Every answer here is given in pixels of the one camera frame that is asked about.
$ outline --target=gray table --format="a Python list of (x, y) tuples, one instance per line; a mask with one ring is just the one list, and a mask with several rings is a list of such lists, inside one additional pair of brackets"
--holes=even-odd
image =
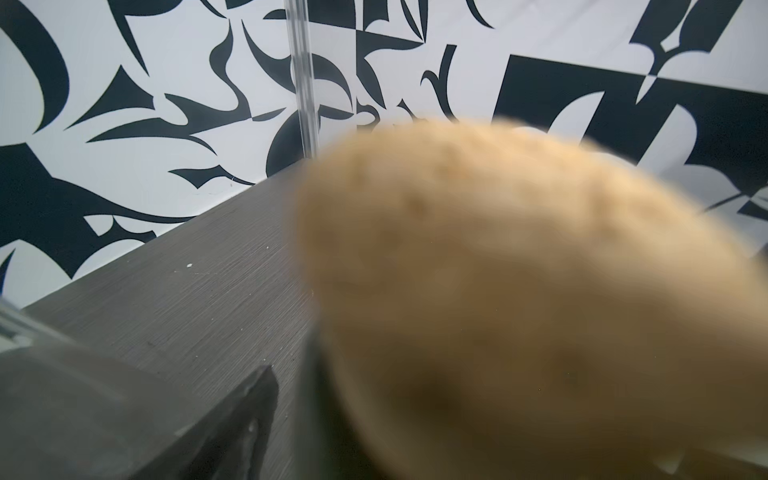
[(315, 313), (287, 242), (295, 178), (288, 168), (25, 309), (208, 406), (273, 365), (265, 480), (293, 478), (294, 379)]

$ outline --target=dark gray surface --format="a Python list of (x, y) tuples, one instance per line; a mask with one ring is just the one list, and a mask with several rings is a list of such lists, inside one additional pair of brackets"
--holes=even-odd
[(273, 365), (265, 480), (294, 477), (294, 378), (314, 317), (286, 244), (295, 178), (291, 167), (25, 309), (207, 406)]

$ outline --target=black object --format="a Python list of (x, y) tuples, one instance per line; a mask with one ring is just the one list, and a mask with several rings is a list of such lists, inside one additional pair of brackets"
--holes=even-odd
[(320, 352), (309, 334), (296, 397), (295, 464), (299, 480), (384, 480), (344, 418)]
[(260, 366), (203, 415), (0, 301), (0, 478), (257, 480), (277, 393)]

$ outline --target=black and white patterned wallpaper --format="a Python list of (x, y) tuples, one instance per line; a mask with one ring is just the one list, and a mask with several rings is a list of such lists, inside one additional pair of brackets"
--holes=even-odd
[(345, 79), (316, 76), (333, 107), (321, 144), (363, 125), (517, 118), (682, 188), (751, 253), (768, 242), (765, 0), (309, 4), (313, 52)]
[(0, 293), (17, 306), (300, 155), (282, 0), (0, 0)]

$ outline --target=transparent plastic rod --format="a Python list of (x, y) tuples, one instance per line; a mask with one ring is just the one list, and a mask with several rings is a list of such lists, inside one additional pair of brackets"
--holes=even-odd
[(309, 15), (306, 0), (285, 0), (285, 6), (304, 157), (312, 158), (317, 153), (319, 125), (313, 87), (315, 74), (310, 49)]

